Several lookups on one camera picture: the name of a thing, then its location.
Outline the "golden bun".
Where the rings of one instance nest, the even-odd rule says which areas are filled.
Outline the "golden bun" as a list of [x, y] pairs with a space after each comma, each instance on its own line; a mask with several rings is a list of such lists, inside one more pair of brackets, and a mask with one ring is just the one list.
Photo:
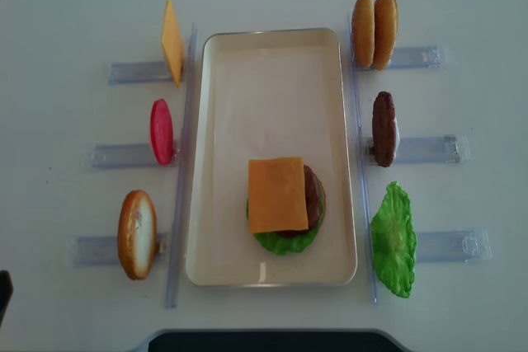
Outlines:
[[383, 70], [389, 65], [398, 34], [397, 0], [375, 1], [375, 53], [372, 66]]
[[363, 68], [369, 68], [375, 52], [374, 0], [356, 1], [351, 18], [351, 33], [356, 62]]

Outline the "flat orange cheese slice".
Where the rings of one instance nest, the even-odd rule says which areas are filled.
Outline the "flat orange cheese slice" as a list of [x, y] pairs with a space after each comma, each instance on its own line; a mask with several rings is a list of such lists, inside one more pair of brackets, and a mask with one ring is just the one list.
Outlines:
[[248, 162], [248, 231], [303, 231], [309, 220], [301, 157]]

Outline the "green lettuce on tray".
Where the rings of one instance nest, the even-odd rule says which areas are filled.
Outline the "green lettuce on tray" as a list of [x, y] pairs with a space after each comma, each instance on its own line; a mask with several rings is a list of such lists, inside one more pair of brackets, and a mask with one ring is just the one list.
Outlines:
[[317, 192], [319, 202], [319, 217], [315, 226], [309, 230], [302, 231], [299, 235], [293, 237], [282, 237], [278, 232], [262, 232], [255, 233], [253, 237], [261, 244], [261, 246], [278, 256], [284, 256], [287, 253], [300, 253], [309, 247], [323, 224], [326, 212], [326, 192], [322, 182], [317, 179]]

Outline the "clear holder for cheese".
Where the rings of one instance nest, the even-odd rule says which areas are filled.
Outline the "clear holder for cheese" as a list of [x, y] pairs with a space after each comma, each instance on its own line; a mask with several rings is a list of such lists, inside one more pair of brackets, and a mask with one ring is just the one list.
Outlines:
[[170, 82], [173, 75], [165, 61], [138, 63], [109, 63], [109, 85]]

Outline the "upright orange cheese slice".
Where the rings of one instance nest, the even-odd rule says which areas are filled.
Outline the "upright orange cheese slice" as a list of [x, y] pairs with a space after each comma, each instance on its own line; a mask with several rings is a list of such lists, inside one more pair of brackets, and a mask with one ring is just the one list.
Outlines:
[[164, 56], [176, 87], [180, 86], [184, 60], [183, 39], [171, 0], [166, 1], [160, 37]]

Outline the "clear holder for tomato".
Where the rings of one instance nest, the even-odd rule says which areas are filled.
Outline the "clear holder for tomato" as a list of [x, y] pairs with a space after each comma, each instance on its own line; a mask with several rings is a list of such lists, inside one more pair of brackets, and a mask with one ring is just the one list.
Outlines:
[[160, 167], [150, 143], [88, 146], [83, 164], [97, 170]]

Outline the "clear holder for bread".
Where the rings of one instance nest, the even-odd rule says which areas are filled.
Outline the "clear holder for bread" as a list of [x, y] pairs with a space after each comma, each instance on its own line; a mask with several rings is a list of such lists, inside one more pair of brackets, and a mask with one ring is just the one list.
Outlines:
[[[170, 235], [167, 232], [156, 236], [153, 263], [168, 261]], [[67, 262], [74, 267], [120, 265], [117, 237], [70, 237]]]

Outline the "clear holder for lettuce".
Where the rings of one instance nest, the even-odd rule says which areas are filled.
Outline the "clear holder for lettuce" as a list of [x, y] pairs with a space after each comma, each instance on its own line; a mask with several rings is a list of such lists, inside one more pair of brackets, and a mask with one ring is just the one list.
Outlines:
[[469, 263], [492, 258], [486, 228], [417, 234], [417, 263]]

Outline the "cream rectangular tray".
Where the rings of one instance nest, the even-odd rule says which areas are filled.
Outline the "cream rectangular tray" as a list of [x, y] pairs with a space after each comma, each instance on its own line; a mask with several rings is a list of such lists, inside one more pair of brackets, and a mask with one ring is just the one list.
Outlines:
[[[185, 270], [197, 286], [346, 284], [357, 268], [341, 49], [328, 28], [212, 35], [203, 48]], [[248, 230], [248, 163], [301, 157], [325, 216], [300, 253]]]

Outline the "brown patty on tray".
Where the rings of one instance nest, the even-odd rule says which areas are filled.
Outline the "brown patty on tray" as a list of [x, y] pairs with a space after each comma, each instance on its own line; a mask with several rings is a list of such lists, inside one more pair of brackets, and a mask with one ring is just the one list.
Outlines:
[[305, 203], [309, 227], [306, 230], [295, 231], [286, 230], [276, 232], [281, 237], [291, 239], [297, 236], [303, 236], [313, 231], [319, 224], [319, 220], [323, 215], [324, 203], [326, 195], [323, 191], [322, 184], [317, 178], [313, 170], [304, 165], [304, 185], [305, 185]]

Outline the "clear holder for patty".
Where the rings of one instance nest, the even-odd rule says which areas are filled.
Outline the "clear holder for patty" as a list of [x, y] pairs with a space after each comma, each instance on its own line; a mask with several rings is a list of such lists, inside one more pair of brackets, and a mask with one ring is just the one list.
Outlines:
[[395, 164], [458, 163], [471, 159], [465, 135], [401, 138], [392, 162]]

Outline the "clear holder for buns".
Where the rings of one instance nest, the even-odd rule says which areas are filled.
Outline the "clear holder for buns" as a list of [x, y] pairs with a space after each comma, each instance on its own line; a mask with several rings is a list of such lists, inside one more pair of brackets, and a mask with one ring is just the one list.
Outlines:
[[442, 46], [396, 47], [386, 69], [443, 68], [446, 55]]

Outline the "dark object left edge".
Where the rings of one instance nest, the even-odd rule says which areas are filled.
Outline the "dark object left edge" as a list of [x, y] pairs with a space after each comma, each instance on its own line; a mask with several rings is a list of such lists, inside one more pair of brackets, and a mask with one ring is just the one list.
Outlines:
[[7, 270], [0, 271], [0, 324], [7, 311], [8, 304], [13, 294], [13, 284], [10, 273]]

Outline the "long clear rail left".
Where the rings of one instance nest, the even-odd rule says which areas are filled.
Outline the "long clear rail left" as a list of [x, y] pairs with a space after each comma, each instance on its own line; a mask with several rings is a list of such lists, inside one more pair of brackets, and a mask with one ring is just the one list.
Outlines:
[[167, 284], [165, 292], [165, 307], [173, 309], [177, 307], [177, 295], [180, 276], [180, 264], [182, 257], [182, 229], [185, 218], [187, 202], [187, 185], [191, 174], [191, 144], [194, 119], [195, 102], [195, 80], [196, 60], [198, 51], [199, 30], [195, 22], [192, 23], [191, 36], [188, 46], [188, 62], [186, 66], [186, 99], [184, 107], [184, 119], [181, 128], [180, 156], [178, 162], [177, 191], [172, 221], [172, 239], [170, 244], [170, 257], [167, 272]]

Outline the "long clear rail right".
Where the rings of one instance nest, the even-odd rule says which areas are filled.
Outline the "long clear rail right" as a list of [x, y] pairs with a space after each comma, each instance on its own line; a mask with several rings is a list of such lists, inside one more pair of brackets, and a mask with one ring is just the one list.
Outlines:
[[370, 200], [369, 200], [369, 186], [365, 169], [365, 154], [363, 149], [363, 136], [361, 128], [361, 106], [357, 83], [357, 72], [355, 53], [352, 44], [352, 22], [351, 14], [347, 16], [347, 33], [349, 36], [349, 55], [348, 55], [348, 80], [353, 101], [354, 121], [356, 126], [356, 135], [353, 139], [356, 148], [356, 167], [359, 178], [359, 192], [361, 203], [361, 223], [363, 227], [363, 237], [365, 247], [365, 267], [367, 281], [369, 285], [370, 301], [372, 304], [378, 303], [378, 290], [376, 283], [375, 270], [372, 261], [372, 245], [370, 235]]

